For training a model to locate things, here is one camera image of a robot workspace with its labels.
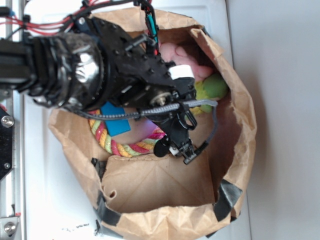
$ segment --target pink plush toy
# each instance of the pink plush toy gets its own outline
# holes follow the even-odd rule
[[[203,81],[214,73],[211,67],[200,66],[197,60],[188,55],[183,47],[170,42],[159,45],[162,59],[165,62],[174,61],[176,65],[190,65],[196,82]]]

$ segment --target colorful rope ring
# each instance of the colorful rope ring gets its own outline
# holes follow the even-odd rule
[[[90,113],[99,115],[101,114],[101,111],[95,110]],[[89,125],[91,132],[102,148],[112,155],[127,158],[152,153],[156,142],[166,135],[159,127],[157,127],[146,139],[143,139],[142,141],[134,144],[120,144],[111,139],[104,121],[90,119]]]

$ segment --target gray wall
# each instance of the gray wall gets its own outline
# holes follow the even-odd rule
[[[255,103],[252,240],[320,233],[320,1],[227,0],[234,68]]]

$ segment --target black metal bracket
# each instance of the black metal bracket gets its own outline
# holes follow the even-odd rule
[[[14,119],[0,107],[0,181],[13,168]]]

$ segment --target white surface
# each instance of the white surface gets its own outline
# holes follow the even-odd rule
[[[227,3],[234,67],[258,123],[252,240],[318,240],[320,1]]]
[[[34,22],[60,20],[67,13],[78,9],[80,2],[80,0],[68,2],[32,0],[28,3],[26,12],[31,14]],[[164,10],[192,16],[206,25],[208,32],[226,49],[226,56],[231,61],[224,1],[154,0],[152,3]],[[65,14],[57,14],[61,13],[61,6]],[[63,155],[61,144],[47,128],[49,112],[34,105],[31,99],[27,98],[25,104],[27,240],[95,240],[99,238],[94,236],[96,215]],[[240,218],[211,239],[251,239],[246,201]]]

